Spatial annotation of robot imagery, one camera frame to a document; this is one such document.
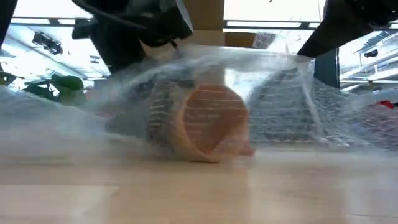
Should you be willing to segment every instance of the window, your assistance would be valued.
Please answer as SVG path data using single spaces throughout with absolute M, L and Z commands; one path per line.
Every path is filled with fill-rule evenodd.
M 71 0 L 18 0 L 14 17 L 91 18 Z
M 320 22 L 324 5 L 325 0 L 225 0 L 224 19 Z

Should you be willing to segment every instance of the light wood surface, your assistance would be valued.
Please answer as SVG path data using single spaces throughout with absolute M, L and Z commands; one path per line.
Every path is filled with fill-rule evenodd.
M 396 224 L 398 163 L 258 151 L 232 163 L 1 164 L 1 224 Z

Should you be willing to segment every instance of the red object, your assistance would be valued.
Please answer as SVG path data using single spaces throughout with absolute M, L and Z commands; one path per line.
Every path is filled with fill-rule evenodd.
M 394 105 L 389 100 L 380 101 L 378 104 L 394 109 Z

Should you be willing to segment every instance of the ceiling light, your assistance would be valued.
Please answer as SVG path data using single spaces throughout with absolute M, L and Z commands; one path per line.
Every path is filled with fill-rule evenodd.
M 243 32 L 250 34 L 257 34 L 261 32 L 270 32 L 270 29 L 232 29 L 232 28 L 224 28 L 223 32 Z
M 25 49 L 21 49 L 9 44 L 3 44 L 1 48 L 14 56 L 23 55 L 26 53 Z
M 374 80 L 372 83 L 398 83 L 398 80 Z M 340 83 L 369 83 L 367 80 L 340 80 Z
M 95 77 L 93 77 L 93 78 L 84 78 L 84 80 L 105 80 L 106 78 L 105 77 L 98 77 L 98 78 L 95 78 Z
M 386 70 L 383 72 L 377 72 L 376 74 L 369 76 L 368 80 L 370 80 L 370 81 L 379 80 L 379 79 L 387 78 L 387 77 L 390 77 L 393 75 L 398 75 L 398 68 Z
M 347 88 L 342 89 L 342 91 L 351 91 L 351 90 L 354 90 L 354 89 L 360 87 L 361 85 L 362 85 L 362 84 L 353 85 L 353 86 L 350 86 L 350 87 L 347 87 Z
M 14 16 L 41 18 L 92 17 L 90 13 L 76 6 L 71 0 L 18 0 Z
M 48 19 L 12 18 L 11 24 L 50 24 Z
M 58 22 L 62 25 L 75 25 L 74 19 L 59 19 Z
M 227 26 L 231 27 L 293 27 L 299 28 L 301 22 L 253 22 L 253 21 L 228 21 Z
M 391 24 L 390 29 L 398 29 L 398 23 Z
M 309 28 L 318 28 L 320 25 L 320 22 L 311 22 L 309 25 Z

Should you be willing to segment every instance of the clear plastic wrap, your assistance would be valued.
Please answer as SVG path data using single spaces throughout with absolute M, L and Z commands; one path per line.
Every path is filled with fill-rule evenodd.
M 314 80 L 310 58 L 261 49 L 187 46 L 115 74 L 84 108 L 5 87 L 0 102 L 3 162 L 109 161 L 115 151 L 219 162 L 275 142 L 398 148 L 397 111 Z

